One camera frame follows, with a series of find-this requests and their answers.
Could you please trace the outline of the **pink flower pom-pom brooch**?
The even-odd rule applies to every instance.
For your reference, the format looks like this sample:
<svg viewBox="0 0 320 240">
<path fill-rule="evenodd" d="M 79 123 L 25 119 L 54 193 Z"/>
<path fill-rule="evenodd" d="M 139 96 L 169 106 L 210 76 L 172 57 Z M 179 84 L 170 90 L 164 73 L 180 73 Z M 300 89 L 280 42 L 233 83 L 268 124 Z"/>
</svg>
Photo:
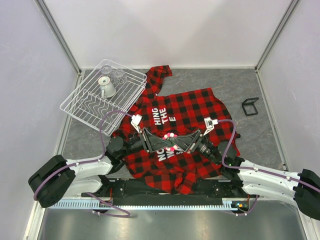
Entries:
<svg viewBox="0 0 320 240">
<path fill-rule="evenodd" d="M 164 149 L 168 152 L 175 152 L 176 151 L 176 152 L 182 153 L 183 152 L 182 149 L 170 140 L 171 138 L 174 138 L 174 137 L 177 137 L 177 135 L 173 132 L 168 132 L 162 137 L 163 140 L 170 141 L 170 146 L 167 146 Z"/>
</svg>

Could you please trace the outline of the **red black plaid shirt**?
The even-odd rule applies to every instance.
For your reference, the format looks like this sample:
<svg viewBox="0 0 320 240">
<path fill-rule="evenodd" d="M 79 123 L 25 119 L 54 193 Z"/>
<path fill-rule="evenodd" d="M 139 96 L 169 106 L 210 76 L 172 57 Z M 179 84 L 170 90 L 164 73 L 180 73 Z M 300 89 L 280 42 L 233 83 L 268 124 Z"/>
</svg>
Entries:
<svg viewBox="0 0 320 240">
<path fill-rule="evenodd" d="M 149 129 L 162 138 L 167 133 L 187 135 L 200 129 L 205 131 L 204 119 L 230 119 L 231 115 L 211 88 L 160 96 L 166 77 L 172 76 L 168 65 L 154 66 L 146 72 L 145 90 L 128 110 L 113 136 L 128 141 L 137 134 L 131 125 L 132 115 L 141 115 L 141 128 Z M 198 180 L 219 176 L 221 164 L 214 164 L 201 154 L 158 150 L 153 153 L 139 151 L 126 156 L 125 166 L 136 179 L 163 190 L 176 189 L 187 194 Z"/>
</svg>

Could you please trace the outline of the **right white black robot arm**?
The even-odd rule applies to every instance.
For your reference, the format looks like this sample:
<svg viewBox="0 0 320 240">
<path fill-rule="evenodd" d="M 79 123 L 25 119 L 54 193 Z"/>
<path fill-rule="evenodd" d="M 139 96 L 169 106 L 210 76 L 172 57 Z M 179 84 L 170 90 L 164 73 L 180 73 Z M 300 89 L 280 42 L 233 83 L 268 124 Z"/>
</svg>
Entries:
<svg viewBox="0 0 320 240">
<path fill-rule="evenodd" d="M 221 165 L 221 173 L 231 180 L 229 191 L 235 197 L 244 193 L 276 199 L 297 207 L 306 216 L 320 218 L 320 177 L 309 169 L 289 172 L 258 165 L 237 156 L 231 141 L 214 145 L 200 130 L 174 136 L 168 140 L 186 153 L 199 153 L 214 164 Z"/>
</svg>

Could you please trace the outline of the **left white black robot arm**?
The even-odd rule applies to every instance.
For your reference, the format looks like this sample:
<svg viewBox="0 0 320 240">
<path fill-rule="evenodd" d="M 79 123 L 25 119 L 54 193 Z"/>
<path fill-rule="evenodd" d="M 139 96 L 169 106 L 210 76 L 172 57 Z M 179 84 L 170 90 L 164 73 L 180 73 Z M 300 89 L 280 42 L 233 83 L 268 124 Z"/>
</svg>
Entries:
<svg viewBox="0 0 320 240">
<path fill-rule="evenodd" d="M 140 151 L 153 153 L 171 145 L 168 137 L 158 137 L 143 128 L 128 141 L 120 136 L 111 137 L 105 153 L 100 156 L 72 160 L 55 155 L 28 179 L 28 184 L 34 200 L 42 208 L 51 207 L 64 197 L 86 192 L 104 197 L 110 185 L 103 177 L 119 171 L 125 157 Z"/>
</svg>

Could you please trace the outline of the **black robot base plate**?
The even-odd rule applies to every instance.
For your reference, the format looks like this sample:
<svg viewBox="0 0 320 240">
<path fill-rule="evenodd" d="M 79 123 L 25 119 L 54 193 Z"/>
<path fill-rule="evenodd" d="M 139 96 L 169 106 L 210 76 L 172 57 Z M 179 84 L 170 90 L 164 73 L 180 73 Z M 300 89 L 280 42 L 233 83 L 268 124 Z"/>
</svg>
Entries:
<svg viewBox="0 0 320 240">
<path fill-rule="evenodd" d="M 222 199 L 254 200 L 259 196 L 246 193 L 243 184 L 238 180 L 201 179 L 190 193 L 181 193 L 176 189 L 167 190 L 152 187 L 135 178 L 109 178 L 103 181 L 102 187 L 94 192 L 98 198 L 111 198 L 115 205 L 183 205 L 183 204 L 218 204 Z"/>
</svg>

